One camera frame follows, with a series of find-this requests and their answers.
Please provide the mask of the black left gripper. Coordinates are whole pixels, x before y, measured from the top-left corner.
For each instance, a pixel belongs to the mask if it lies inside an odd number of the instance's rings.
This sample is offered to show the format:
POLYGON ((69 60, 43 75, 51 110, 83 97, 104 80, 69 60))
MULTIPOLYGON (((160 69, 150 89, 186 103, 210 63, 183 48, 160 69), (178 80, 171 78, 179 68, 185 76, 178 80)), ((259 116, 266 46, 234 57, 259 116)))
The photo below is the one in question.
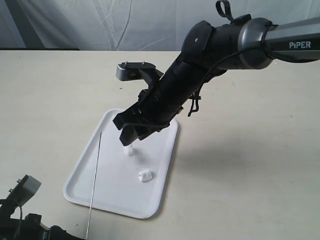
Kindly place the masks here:
POLYGON ((81 240, 58 225, 47 227, 42 223, 42 216, 29 213, 21 224, 22 240, 81 240))

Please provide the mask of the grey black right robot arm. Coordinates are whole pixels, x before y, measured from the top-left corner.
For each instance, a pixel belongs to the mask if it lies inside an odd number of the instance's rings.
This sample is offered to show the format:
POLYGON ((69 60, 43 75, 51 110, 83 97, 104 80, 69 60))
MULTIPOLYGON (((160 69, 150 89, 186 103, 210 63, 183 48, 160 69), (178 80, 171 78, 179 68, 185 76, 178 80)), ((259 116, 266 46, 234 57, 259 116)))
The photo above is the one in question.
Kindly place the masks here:
POLYGON ((218 27, 203 20, 190 29, 180 54, 165 72, 149 62, 117 66, 119 80, 144 80, 148 87, 113 123, 121 132, 121 143, 128 146, 167 128, 187 100, 192 100, 190 112, 197 112, 202 86, 229 70, 261 70, 275 59, 310 63, 319 58, 318 17, 277 25, 244 15, 218 27))

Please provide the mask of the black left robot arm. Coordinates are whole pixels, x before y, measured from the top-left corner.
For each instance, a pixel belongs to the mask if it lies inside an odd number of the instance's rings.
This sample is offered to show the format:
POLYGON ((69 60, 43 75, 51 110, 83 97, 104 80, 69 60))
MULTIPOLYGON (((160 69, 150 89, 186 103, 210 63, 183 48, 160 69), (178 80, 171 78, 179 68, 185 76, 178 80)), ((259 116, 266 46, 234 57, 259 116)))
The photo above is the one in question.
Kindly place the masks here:
POLYGON ((11 199, 0 200, 0 238, 2 240, 78 240, 58 225, 47 227, 42 216, 23 216, 22 206, 11 199))

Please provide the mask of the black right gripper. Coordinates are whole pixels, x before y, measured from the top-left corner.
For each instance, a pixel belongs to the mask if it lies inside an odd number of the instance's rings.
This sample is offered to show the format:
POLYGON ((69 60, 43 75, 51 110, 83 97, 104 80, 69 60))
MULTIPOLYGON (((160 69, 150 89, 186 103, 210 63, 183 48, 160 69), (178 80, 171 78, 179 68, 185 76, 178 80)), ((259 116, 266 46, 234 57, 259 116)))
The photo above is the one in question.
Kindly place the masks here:
POLYGON ((210 78, 213 65, 210 60, 177 57, 164 73, 156 67, 140 70, 147 88, 138 94, 136 103, 113 120, 121 130, 122 145, 129 146, 136 139, 142 141, 168 127, 188 99, 198 99, 195 93, 210 78))

